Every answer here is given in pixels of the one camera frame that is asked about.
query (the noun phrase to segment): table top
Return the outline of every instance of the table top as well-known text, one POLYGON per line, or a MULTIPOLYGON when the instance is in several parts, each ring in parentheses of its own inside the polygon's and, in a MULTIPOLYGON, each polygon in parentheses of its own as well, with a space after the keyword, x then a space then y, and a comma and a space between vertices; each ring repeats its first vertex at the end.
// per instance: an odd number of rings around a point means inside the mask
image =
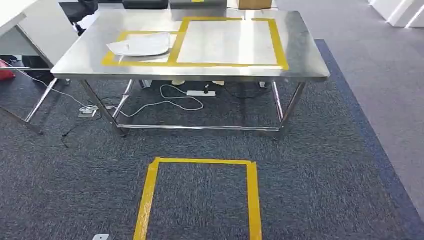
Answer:
POLYGON ((296 11, 106 10, 51 70, 57 78, 98 80, 324 82, 330 76, 296 11), (171 33, 170 51, 121 57, 106 44, 171 33))
POLYGON ((0 36, 26 17, 24 11, 38 0, 19 0, 0 3, 0 36))

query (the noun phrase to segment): blue carpet border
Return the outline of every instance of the blue carpet border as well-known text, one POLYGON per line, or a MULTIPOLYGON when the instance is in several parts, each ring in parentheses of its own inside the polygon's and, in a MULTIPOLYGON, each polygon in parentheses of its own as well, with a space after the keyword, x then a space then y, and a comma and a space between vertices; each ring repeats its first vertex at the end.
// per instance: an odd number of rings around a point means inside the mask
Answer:
POLYGON ((352 89, 349 87, 345 76, 342 73, 336 59, 334 58, 329 46, 324 39, 316 39, 316 45, 321 51, 327 65, 333 62, 336 69, 331 70, 332 75, 339 75, 334 77, 336 79, 336 87, 341 92, 341 97, 348 105, 351 117, 358 126, 358 130, 363 136, 366 147, 373 154, 375 164, 379 170, 379 176, 382 184, 386 189, 388 195, 393 201, 393 204, 398 209, 399 216, 402 220, 402 225, 407 231, 410 239, 420 240, 424 236, 424 222, 417 212, 414 204, 412 203, 404 185, 402 184, 399 176, 396 174, 392 163, 389 160, 383 146, 381 145, 373 127, 369 123, 365 113, 363 112, 358 100, 356 99, 352 89))

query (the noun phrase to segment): white paper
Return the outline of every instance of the white paper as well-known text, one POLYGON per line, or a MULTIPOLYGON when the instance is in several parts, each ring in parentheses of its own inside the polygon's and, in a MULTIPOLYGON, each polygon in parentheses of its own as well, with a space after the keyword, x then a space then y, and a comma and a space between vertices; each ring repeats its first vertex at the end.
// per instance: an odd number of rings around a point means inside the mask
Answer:
POLYGON ((133 34, 130 39, 107 44, 120 56, 144 57, 161 55, 170 49, 170 33, 133 34))

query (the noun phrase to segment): white desk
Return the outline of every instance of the white desk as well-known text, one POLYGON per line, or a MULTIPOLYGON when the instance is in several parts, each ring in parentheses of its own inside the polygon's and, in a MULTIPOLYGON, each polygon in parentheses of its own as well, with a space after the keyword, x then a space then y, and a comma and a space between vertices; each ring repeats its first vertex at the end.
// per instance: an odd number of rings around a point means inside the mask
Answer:
POLYGON ((19 0, 0 3, 0 36, 24 20, 24 11, 36 1, 19 0))
MULTIPOLYGON (((0 55, 40 56, 52 68, 77 39, 78 34, 56 0, 0 2, 0 55)), ((1 102, 0 112, 41 134, 41 129, 30 122, 57 81, 55 78, 48 85, 25 119, 1 106, 1 102)))

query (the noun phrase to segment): yellow tape square on floor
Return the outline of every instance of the yellow tape square on floor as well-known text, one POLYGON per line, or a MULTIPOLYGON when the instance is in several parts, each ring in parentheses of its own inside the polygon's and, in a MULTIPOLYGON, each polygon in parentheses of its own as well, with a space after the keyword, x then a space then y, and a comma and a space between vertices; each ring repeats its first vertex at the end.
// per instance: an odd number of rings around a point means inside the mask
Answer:
POLYGON ((189 158, 162 158, 156 157, 149 165, 144 183, 138 211, 137 223, 133 240, 146 240, 149 217, 155 193, 156 179, 160 163, 186 163, 186 164, 228 164, 246 165, 247 177, 247 202, 249 215, 250 240, 262 240, 261 206, 259 202, 258 171, 256 162, 247 160, 218 160, 218 159, 189 159, 189 158))

